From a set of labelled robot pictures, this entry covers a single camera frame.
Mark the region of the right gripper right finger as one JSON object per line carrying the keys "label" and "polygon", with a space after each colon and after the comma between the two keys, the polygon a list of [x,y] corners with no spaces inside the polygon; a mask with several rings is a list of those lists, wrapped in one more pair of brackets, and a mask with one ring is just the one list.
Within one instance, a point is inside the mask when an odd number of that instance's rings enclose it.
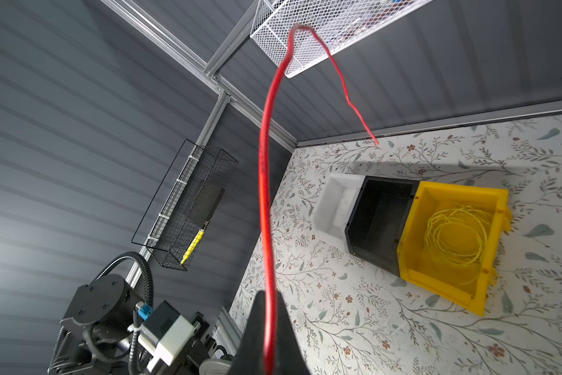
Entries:
{"label": "right gripper right finger", "polygon": [[286,309],[285,301],[280,292],[277,292],[276,357],[274,374],[311,374],[302,356],[290,316]]}

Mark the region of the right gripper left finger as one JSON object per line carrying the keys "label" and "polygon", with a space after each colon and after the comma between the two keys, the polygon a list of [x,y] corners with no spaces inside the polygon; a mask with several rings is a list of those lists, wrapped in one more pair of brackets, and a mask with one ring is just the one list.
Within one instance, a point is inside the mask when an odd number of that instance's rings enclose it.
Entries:
{"label": "right gripper left finger", "polygon": [[265,292],[254,298],[240,347],[235,354],[229,375],[261,375],[264,368]]}

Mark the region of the grey perforated spool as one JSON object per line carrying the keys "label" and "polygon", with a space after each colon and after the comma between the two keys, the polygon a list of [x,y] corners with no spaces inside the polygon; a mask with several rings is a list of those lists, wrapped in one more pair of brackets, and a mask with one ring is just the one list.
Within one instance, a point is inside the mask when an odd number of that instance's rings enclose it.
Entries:
{"label": "grey perforated spool", "polygon": [[227,375],[232,361],[227,359],[206,359],[199,367],[199,375]]}

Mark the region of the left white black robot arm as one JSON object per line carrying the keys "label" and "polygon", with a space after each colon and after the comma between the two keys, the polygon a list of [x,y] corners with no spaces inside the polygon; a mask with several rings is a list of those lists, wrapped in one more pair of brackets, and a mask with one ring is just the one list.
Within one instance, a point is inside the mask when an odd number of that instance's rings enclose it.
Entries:
{"label": "left white black robot arm", "polygon": [[151,306],[116,274],[79,287],[60,325],[49,374],[198,374],[215,346],[203,314]]}

